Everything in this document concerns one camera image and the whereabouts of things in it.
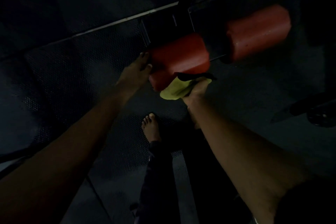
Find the red cylinder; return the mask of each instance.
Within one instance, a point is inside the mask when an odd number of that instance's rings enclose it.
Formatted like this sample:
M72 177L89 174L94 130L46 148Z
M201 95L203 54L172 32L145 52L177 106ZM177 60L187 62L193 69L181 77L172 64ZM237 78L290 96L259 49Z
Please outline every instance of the red cylinder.
M291 29L287 9L273 5L227 23L231 61L261 52L285 40Z
M155 91L168 87L177 73L205 73L210 67L209 53L202 37L196 33L148 52L153 65L149 81Z

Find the white line on floor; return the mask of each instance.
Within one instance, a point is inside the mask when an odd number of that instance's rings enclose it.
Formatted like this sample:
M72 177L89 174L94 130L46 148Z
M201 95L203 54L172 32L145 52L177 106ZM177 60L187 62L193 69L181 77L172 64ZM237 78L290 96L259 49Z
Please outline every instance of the white line on floor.
M120 23L125 22L125 21L129 21L129 20L132 20L132 19L136 19L136 18L139 18L139 17L144 16L144 15L147 15L147 14L155 13L155 12L157 12L157 11L164 10L164 9L167 9L167 8L170 8L170 7L173 7L173 6L176 6L177 4L178 4L178 2L171 3L171 4L169 4L169 5L164 5L164 6L161 6L161 7L159 7L159 8L156 8L156 9L152 9L152 10L149 10L149 11L146 11L146 12L143 12L143 13L140 13L140 14L136 14L136 15L133 15L133 16L131 16L131 17L127 17L127 18L124 18L124 19L121 19L121 20L118 20L118 21L115 21L115 22L111 22L111 23L109 23L109 24L106 24L106 25L103 25L103 26L100 26L100 27L97 27L97 28L90 29L90 30L85 31L85 32L82 32L82 33L78 33L78 34L73 35L73 36L70 36L70 37L68 37L68 38L61 39L61 40L58 40L58 41L55 41L55 42L46 44L46 45L44 45L44 46L42 46L42 47L49 46L49 45L52 45L52 44L57 44L57 43L60 43L60 42L69 40L69 39L71 39L71 38L74 38L74 37L77 37L77 36L80 36L80 35L84 35L84 34L87 34L87 33L91 33L91 32L94 32L94 31L97 31L97 30L100 30L100 29L103 29L103 28L107 28L107 27L110 27L110 26L113 26L113 25L116 25L116 24L120 24Z

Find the forearm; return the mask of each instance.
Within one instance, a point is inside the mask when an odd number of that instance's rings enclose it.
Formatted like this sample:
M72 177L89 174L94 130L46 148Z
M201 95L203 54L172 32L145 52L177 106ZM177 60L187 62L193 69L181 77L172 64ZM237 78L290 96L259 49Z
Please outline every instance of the forearm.
M2 222L59 222L131 95L115 87L61 137L0 180Z
M301 166L263 137L217 114L204 99L189 108L258 222L272 223L280 198L306 179Z

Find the black sleeve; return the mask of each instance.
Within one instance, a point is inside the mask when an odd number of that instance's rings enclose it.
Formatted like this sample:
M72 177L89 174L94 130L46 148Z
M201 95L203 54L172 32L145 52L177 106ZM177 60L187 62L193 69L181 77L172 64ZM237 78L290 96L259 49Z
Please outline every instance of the black sleeve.
M327 179L306 181L280 200L274 224L333 222L336 201L335 182Z

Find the dark pants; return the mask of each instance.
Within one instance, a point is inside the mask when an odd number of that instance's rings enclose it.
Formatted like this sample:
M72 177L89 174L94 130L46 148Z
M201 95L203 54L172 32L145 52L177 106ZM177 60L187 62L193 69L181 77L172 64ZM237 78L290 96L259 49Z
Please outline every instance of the dark pants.
M200 224L248 223L251 215L213 155L201 130L183 146ZM172 156L165 145L149 145L149 163L136 212L136 224L180 223Z

